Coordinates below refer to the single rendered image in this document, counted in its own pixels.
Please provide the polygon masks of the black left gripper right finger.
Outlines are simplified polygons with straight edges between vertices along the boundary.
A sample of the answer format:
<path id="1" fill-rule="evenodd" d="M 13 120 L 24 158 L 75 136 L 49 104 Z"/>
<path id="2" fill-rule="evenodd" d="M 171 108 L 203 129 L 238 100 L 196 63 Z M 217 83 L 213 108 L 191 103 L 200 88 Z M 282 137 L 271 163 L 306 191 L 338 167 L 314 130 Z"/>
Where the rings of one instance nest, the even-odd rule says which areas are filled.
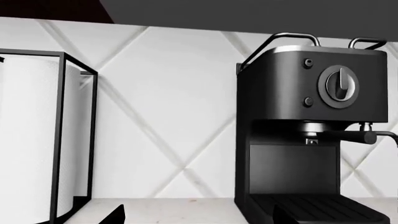
<path id="1" fill-rule="evenodd" d="M 278 205 L 274 205 L 272 219 L 274 224 L 299 224 L 294 218 L 289 216 L 285 210 Z"/>

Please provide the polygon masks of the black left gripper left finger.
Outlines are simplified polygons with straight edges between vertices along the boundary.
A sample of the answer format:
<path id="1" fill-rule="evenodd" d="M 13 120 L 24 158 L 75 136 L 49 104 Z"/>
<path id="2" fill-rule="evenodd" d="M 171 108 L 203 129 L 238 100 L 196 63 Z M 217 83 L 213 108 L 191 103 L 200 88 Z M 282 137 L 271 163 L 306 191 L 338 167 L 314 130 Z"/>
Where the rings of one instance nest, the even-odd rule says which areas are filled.
<path id="1" fill-rule="evenodd" d="M 119 205 L 98 224 L 124 224 L 124 222 L 125 222 L 124 205 Z"/>

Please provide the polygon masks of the black espresso machine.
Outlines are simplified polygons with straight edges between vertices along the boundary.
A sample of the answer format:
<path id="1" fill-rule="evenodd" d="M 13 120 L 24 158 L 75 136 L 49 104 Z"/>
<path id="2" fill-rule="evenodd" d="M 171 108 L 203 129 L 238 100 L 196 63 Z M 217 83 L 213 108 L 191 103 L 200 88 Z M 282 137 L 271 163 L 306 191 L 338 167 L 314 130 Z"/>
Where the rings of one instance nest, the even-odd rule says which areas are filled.
<path id="1" fill-rule="evenodd" d="M 385 44 L 277 33 L 237 64 L 234 202 L 249 224 L 274 224 L 274 205 L 298 224 L 391 224 L 340 193 L 342 141 L 398 145 L 372 129 L 388 121 Z"/>

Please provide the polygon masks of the white paper towel roll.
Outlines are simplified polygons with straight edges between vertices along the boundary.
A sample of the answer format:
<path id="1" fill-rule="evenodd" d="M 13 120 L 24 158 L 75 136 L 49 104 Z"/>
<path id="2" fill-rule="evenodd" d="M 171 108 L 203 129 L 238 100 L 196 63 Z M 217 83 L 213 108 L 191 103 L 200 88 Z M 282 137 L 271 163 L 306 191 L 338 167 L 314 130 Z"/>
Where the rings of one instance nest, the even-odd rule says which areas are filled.
<path id="1" fill-rule="evenodd" d="M 0 63 L 0 224 L 49 219 L 58 63 Z"/>

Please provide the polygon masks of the dark grey wall cabinet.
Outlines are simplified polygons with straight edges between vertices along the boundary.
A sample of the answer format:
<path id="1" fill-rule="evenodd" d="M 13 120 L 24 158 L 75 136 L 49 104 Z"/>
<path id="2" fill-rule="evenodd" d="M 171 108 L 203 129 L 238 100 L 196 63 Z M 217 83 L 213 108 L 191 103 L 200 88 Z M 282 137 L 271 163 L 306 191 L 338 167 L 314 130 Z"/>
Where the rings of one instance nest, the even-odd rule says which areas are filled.
<path id="1" fill-rule="evenodd" d="M 0 0 L 0 17 L 398 42 L 398 0 Z"/>

